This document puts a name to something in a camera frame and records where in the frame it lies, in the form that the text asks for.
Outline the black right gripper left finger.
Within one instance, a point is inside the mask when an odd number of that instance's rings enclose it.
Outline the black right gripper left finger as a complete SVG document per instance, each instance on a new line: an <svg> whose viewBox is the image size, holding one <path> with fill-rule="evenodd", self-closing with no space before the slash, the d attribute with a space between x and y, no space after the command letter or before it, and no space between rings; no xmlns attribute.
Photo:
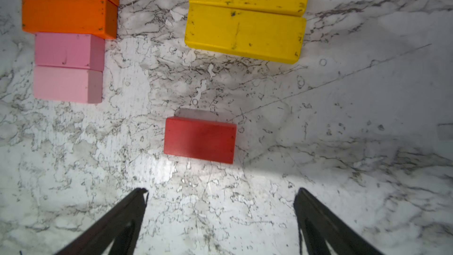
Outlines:
<svg viewBox="0 0 453 255"><path fill-rule="evenodd" d="M132 255L139 237L147 199L145 188L136 188L88 230L61 249L59 255Z"/></svg>

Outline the orange rectangle block diagonal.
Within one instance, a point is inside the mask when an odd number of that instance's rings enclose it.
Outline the orange rectangle block diagonal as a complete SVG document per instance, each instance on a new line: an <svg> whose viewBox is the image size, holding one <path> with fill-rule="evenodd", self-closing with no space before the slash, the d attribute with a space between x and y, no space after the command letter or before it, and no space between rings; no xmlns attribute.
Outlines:
<svg viewBox="0 0 453 255"><path fill-rule="evenodd" d="M117 6L109 0L22 0L22 30L28 33L117 37Z"/></svg>

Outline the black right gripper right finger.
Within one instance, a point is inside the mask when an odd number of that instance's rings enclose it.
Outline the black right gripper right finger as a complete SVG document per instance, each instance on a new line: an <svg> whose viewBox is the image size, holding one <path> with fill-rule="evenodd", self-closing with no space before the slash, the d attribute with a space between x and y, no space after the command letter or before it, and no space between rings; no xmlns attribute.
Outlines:
<svg viewBox="0 0 453 255"><path fill-rule="evenodd" d="M380 255L381 252L333 214L307 189L300 188L294 199L298 224L299 253L306 246L310 255Z"/></svg>

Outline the red rectangle block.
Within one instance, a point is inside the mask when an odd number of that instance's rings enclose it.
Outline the red rectangle block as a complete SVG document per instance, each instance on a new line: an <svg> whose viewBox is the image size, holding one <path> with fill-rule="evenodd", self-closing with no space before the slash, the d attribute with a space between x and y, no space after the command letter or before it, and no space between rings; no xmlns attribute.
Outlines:
<svg viewBox="0 0 453 255"><path fill-rule="evenodd" d="M164 153L223 164L234 163L237 125L201 119L166 119Z"/></svg>

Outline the pink rectangle block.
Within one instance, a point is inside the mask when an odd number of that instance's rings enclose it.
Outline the pink rectangle block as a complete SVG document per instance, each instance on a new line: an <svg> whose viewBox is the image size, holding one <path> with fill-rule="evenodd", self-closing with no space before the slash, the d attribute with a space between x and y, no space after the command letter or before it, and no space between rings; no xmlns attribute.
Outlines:
<svg viewBox="0 0 453 255"><path fill-rule="evenodd" d="M37 99L98 104L102 102L103 73L80 68L36 66L33 94Z"/></svg>
<svg viewBox="0 0 453 255"><path fill-rule="evenodd" d="M38 66L105 69L105 40L91 34L36 33Z"/></svg>

